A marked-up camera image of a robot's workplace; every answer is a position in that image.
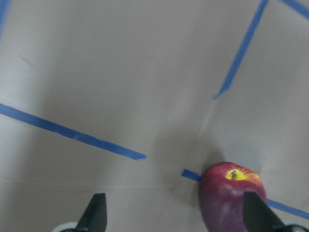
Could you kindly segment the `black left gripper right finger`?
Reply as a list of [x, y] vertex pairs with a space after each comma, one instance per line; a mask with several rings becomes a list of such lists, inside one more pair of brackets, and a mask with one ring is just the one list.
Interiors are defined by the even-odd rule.
[[255, 192], [244, 192], [243, 222], [249, 232], [290, 231]]

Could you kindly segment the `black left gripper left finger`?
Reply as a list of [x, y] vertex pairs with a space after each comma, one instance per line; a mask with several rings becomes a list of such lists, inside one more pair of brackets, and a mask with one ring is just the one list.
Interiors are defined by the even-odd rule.
[[94, 194], [75, 227], [76, 232], [104, 232], [107, 228], [105, 193]]

